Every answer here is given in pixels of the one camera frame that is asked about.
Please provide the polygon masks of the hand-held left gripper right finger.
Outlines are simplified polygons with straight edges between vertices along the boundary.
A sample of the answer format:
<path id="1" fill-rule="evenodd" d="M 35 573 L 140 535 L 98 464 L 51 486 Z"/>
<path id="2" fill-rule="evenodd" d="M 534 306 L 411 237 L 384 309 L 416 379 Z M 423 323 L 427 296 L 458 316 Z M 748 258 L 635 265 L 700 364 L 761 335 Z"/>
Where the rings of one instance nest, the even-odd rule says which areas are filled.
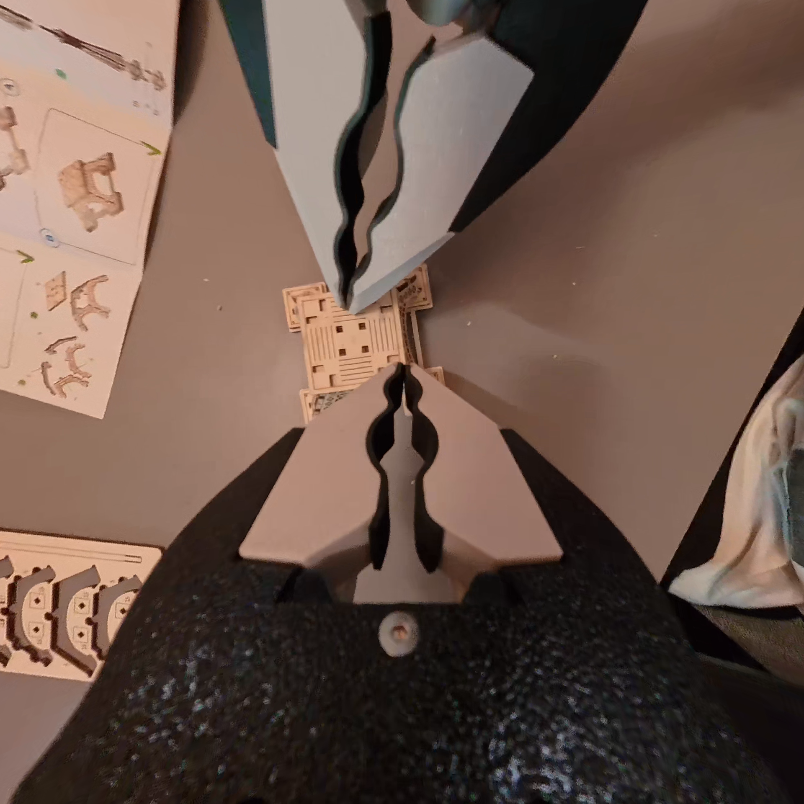
<path id="1" fill-rule="evenodd" d="M 549 564 L 563 551 L 497 424 L 423 369 L 405 368 L 414 481 L 414 541 L 429 573 L 465 597 L 481 575 Z"/>

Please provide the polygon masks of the paper instruction sheet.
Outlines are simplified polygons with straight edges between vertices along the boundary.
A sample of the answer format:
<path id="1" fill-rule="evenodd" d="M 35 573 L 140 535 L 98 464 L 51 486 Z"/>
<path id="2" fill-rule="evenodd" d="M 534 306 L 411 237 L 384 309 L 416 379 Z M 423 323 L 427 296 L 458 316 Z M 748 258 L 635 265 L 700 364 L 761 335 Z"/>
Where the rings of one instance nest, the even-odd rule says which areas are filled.
<path id="1" fill-rule="evenodd" d="M 1 388 L 102 419 L 174 121 L 180 2 L 1 2 Z"/>

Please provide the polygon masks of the wooden tower model base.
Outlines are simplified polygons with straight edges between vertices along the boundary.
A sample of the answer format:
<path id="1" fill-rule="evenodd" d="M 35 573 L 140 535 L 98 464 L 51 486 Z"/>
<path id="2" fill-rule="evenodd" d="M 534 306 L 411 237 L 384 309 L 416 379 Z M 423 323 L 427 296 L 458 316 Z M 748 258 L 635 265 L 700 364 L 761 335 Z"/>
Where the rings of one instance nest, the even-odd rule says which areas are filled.
<path id="1" fill-rule="evenodd" d="M 420 342 L 417 312 L 433 307 L 426 263 L 357 314 L 340 307 L 324 282 L 285 288 L 282 296 L 288 328 L 302 338 L 306 425 L 392 363 L 416 364 L 446 384 L 442 367 L 425 366 Z"/>

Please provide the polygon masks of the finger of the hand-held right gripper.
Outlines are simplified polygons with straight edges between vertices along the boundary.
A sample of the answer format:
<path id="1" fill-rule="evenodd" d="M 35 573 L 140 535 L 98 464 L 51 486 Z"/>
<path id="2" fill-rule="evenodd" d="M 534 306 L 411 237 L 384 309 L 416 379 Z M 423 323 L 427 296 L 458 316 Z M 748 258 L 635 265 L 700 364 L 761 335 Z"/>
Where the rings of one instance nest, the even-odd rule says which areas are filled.
<path id="1" fill-rule="evenodd" d="M 359 151 L 383 104 L 392 54 L 387 2 L 264 1 L 276 159 L 327 286 L 350 304 Z"/>
<path id="2" fill-rule="evenodd" d="M 482 33 L 430 39 L 407 68 L 393 118 L 397 179 L 367 230 L 350 285 L 353 314 L 454 235 L 454 220 L 532 81 Z"/>

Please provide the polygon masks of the white cloth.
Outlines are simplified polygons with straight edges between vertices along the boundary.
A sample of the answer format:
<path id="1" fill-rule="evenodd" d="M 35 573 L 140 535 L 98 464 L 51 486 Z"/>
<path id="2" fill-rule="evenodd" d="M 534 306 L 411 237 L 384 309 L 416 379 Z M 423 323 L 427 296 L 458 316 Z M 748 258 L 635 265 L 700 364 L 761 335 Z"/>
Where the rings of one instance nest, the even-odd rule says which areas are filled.
<path id="1" fill-rule="evenodd" d="M 760 399 L 729 466 L 717 543 L 669 593 L 802 686 L 803 357 Z"/>

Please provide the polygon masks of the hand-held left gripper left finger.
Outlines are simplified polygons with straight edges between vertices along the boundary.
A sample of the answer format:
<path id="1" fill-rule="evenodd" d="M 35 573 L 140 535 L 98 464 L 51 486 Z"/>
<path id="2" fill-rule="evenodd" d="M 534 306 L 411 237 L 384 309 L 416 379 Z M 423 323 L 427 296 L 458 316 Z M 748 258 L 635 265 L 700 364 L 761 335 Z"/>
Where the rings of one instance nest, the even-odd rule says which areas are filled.
<path id="1" fill-rule="evenodd" d="M 404 366 L 394 363 L 313 419 L 239 547 L 243 559 L 317 572 L 339 600 L 381 568 L 390 536 L 382 458 L 395 442 Z"/>

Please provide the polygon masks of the wooden parts sheet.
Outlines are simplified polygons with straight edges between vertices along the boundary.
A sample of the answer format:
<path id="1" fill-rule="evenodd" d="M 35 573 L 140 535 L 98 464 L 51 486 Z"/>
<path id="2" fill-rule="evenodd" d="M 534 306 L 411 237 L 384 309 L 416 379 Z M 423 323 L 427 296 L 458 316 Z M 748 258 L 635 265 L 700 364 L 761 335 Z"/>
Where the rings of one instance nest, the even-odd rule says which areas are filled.
<path id="1" fill-rule="evenodd" d="M 89 684 L 159 547 L 1 531 L 1 674 Z"/>

